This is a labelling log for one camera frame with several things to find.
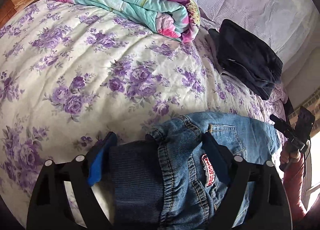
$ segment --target silver screw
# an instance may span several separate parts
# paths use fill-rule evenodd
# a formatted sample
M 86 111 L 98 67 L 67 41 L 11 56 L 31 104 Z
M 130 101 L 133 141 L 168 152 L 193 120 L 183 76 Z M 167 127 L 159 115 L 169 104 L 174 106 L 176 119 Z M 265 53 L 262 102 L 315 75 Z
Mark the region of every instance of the silver screw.
M 78 161 L 78 162 L 82 162 L 83 160 L 84 160 L 84 156 L 83 155 L 78 155 L 76 157 L 76 161 Z
M 53 162 L 52 160 L 46 160 L 44 165 L 45 166 L 50 166 L 52 164 L 52 162 Z
M 267 162 L 266 162 L 266 165 L 269 166 L 269 167 L 273 167 L 273 166 L 274 166 L 274 164 L 273 164 L 272 161 L 267 161 Z
M 243 158 L 241 156 L 239 156 L 239 155 L 236 155 L 234 157 L 234 159 L 235 159 L 236 162 L 239 162 L 239 163 L 243 161 Z

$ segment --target blue denim jeans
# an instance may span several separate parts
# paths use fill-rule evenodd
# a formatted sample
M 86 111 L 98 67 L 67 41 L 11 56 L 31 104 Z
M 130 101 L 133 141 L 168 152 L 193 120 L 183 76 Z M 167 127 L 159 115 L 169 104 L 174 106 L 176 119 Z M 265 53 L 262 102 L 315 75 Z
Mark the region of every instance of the blue denim jeans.
M 158 218 L 158 222 L 152 219 L 154 226 L 184 230 L 204 228 L 214 216 L 228 188 L 215 175 L 214 168 L 212 171 L 205 156 L 201 138 L 207 131 L 218 144 L 228 147 L 233 155 L 240 155 L 250 163 L 263 164 L 271 160 L 272 154 L 280 147 L 272 125 L 235 114 L 199 112 L 157 125 L 145 141 L 139 142 L 140 150 L 144 144 L 149 147 L 156 145 L 157 154 L 147 154 L 148 159 L 135 157 L 131 162 L 130 159 L 135 156 L 134 144 L 114 148 L 110 152 L 116 188 L 115 222 L 127 216 L 123 213 L 126 204 L 130 204 L 134 210 L 136 200 L 143 213 L 144 198 L 148 200 L 145 211 L 148 211 L 154 198 L 154 203 L 158 205 L 150 209 Z M 243 222 L 252 192 L 253 184 L 249 183 L 234 226 Z M 131 220 L 139 218 L 137 211 Z M 121 219 L 117 218 L 117 212 L 122 215 Z

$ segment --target blue fabric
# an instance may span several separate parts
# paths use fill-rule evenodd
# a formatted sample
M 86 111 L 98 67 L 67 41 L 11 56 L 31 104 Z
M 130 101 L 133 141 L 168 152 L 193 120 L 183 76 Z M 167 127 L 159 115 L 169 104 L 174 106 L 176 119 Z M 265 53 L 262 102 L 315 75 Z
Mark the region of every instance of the blue fabric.
M 89 176 L 87 182 L 89 186 L 93 186 L 96 182 L 99 182 L 102 177 L 102 167 L 105 162 L 104 158 L 108 157 L 108 151 L 111 146 L 117 144 L 117 137 L 112 133 L 109 137 L 103 139 L 103 147 L 97 154 L 95 160 L 92 162 L 89 168 Z
M 276 130 L 272 125 L 248 117 L 221 112 L 199 112 L 173 118 L 155 126 L 149 134 L 158 145 L 162 183 L 156 180 L 150 183 L 144 174 L 135 173 L 135 167 L 132 170 L 126 167 L 125 179 L 117 178 L 115 174 L 118 186 L 122 185 L 122 181 L 127 185 L 130 182 L 139 184 L 140 192 L 133 193 L 131 209 L 126 213 L 131 213 L 133 218 L 136 214 L 135 201 L 139 201 L 141 206 L 143 204 L 141 200 L 146 198 L 144 190 L 157 184 L 161 187 L 163 184 L 163 207 L 157 210 L 158 226 L 161 229 L 172 230 L 204 228 L 205 223 L 214 216 L 228 189 L 225 184 L 228 179 L 223 179 L 225 162 L 222 159 L 219 162 L 221 165 L 217 163 L 214 167 L 215 170 L 220 170 L 219 176 L 216 175 L 214 183 L 207 187 L 202 156 L 206 151 L 214 152 L 214 150 L 204 149 L 202 137 L 206 131 L 211 133 L 219 145 L 226 146 L 234 156 L 240 155 L 250 163 L 264 164 L 267 160 L 271 160 L 272 154 L 280 147 Z M 209 153 L 209 155 L 211 161 L 215 154 Z M 129 155 L 126 155 L 125 162 L 130 163 Z M 139 170 L 143 168 L 145 171 L 150 170 L 141 161 Z M 253 187 L 253 183 L 248 183 L 234 226 L 244 220 Z M 122 200 L 122 193 L 129 195 L 126 188 L 123 188 L 121 193 L 116 193 L 116 214 L 124 208 L 117 207 L 117 201 Z

